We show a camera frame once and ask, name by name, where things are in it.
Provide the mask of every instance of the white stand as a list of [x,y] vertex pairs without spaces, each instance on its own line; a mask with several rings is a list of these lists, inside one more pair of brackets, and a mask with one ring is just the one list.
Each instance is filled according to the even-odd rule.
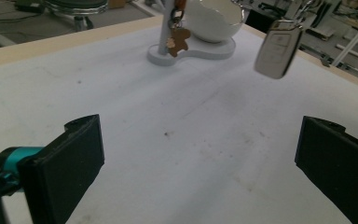
[[196,57],[208,60],[222,60],[231,57],[235,51],[235,41],[230,38],[220,43],[208,43],[195,36],[191,36],[186,40],[188,50],[178,52],[178,56],[173,58],[168,54],[166,41],[170,36],[171,30],[168,27],[171,11],[173,10],[174,0],[165,2],[164,18],[161,26],[161,34],[159,43],[151,46],[147,51],[147,59],[154,64],[160,66],[171,66],[185,57]]

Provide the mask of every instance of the white table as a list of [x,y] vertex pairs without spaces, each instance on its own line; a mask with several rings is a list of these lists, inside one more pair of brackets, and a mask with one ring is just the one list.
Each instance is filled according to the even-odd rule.
[[[263,77],[262,39],[245,30],[228,60],[158,67],[145,57],[158,37],[157,26],[0,63],[0,151],[101,115],[105,165],[68,223],[350,223],[294,158],[303,116],[358,138],[358,84],[302,57]],[[5,201],[13,224],[32,223],[21,193]]]

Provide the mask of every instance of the chair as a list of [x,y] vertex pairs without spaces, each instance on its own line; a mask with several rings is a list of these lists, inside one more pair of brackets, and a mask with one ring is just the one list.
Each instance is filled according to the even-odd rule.
[[53,14],[73,16],[77,32],[93,28],[88,15],[100,14],[107,9],[107,0],[42,0],[42,3]]

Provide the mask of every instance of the white bowl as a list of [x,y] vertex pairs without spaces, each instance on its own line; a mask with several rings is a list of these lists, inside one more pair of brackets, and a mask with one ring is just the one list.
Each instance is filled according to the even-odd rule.
[[234,36],[242,26],[241,8],[230,0],[187,0],[186,28],[207,42]]

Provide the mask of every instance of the silver object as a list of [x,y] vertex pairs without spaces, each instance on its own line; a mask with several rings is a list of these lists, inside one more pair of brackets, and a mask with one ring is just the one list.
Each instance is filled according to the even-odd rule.
[[286,74],[300,43],[303,28],[297,21],[275,21],[255,61],[255,71],[275,79]]

